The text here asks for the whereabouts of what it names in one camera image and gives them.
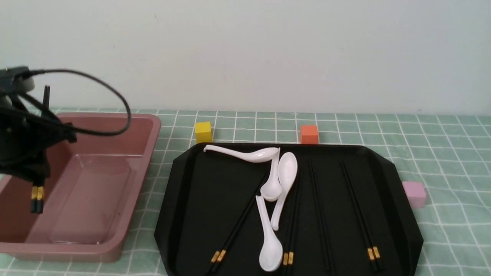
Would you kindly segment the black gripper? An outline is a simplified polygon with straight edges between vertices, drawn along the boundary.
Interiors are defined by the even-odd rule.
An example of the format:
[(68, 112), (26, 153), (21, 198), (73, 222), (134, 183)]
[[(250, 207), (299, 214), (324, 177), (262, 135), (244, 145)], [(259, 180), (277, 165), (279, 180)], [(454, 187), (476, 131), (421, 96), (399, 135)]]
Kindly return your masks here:
[(47, 149), (67, 140), (75, 143), (74, 131), (47, 126), (31, 118), (20, 93), (34, 89), (32, 77), (23, 77), (27, 66), (1, 70), (1, 174), (12, 175), (35, 187), (51, 176)]

